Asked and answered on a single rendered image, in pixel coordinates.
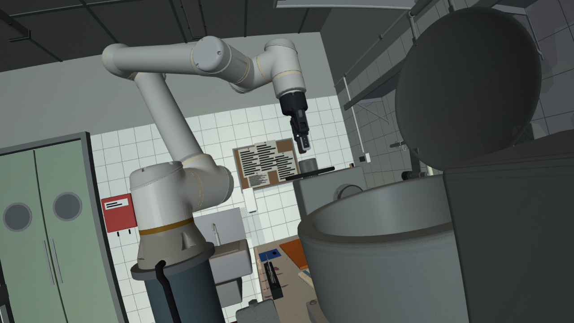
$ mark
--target door handle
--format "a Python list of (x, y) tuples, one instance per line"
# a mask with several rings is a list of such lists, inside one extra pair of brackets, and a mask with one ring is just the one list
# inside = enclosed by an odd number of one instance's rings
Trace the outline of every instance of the door handle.
[(48, 259), (48, 249), (46, 248), (46, 240), (42, 240), (42, 246), (44, 247), (44, 258), (46, 259), (46, 266), (48, 267), (48, 273), (50, 274), (50, 282), (54, 285), (54, 276), (52, 276), (52, 267), (50, 267), (50, 259)]
[(54, 239), (50, 239), (50, 247), (52, 247), (52, 258), (54, 259), (54, 268), (56, 269), (56, 275), (58, 276), (58, 281), (63, 284), (62, 275), (60, 273), (60, 265), (58, 264), (58, 257), (56, 256), (56, 247), (54, 247)]

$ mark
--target table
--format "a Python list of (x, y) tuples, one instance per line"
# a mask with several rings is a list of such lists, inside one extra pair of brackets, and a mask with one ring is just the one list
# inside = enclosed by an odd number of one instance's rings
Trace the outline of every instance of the table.
[(270, 299), (272, 297), (271, 290), (267, 284), (265, 268), (259, 259), (259, 253), (277, 249), (281, 254), (280, 257), (270, 260), (273, 263), (273, 267), (276, 268), (275, 272), (277, 273), (277, 279), (279, 280), (281, 290), (283, 291), (283, 297), (273, 301), (281, 323), (311, 323), (306, 304), (312, 299), (317, 299), (315, 289), (299, 278), (298, 274), (301, 270), (294, 262), (291, 261), (283, 249), (279, 247), (280, 244), (297, 239), (299, 239), (298, 236), (292, 236), (253, 248), (263, 300)]

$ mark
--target round door window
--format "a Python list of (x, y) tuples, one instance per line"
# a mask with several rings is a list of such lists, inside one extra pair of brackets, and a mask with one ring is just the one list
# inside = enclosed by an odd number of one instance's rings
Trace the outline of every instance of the round door window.
[(8, 230), (24, 231), (32, 223), (32, 211), (24, 203), (12, 203), (4, 210), (2, 219)]
[(72, 192), (58, 195), (54, 200), (54, 214), (62, 221), (72, 221), (82, 212), (82, 200)]

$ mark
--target open lid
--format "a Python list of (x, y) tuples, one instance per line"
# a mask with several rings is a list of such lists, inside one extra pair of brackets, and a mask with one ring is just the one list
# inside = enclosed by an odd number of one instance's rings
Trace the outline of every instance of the open lid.
[(540, 87), (537, 48), (516, 19), (461, 9), (427, 28), (407, 54), (397, 124), (413, 154), (444, 171), (512, 146), (532, 119)]

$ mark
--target bulletin board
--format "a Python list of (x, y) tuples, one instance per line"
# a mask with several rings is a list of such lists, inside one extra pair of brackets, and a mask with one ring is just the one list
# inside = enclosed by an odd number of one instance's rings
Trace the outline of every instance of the bulletin board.
[(299, 174), (293, 140), (269, 140), (233, 149), (241, 189), (262, 189), (290, 182), (287, 176)]

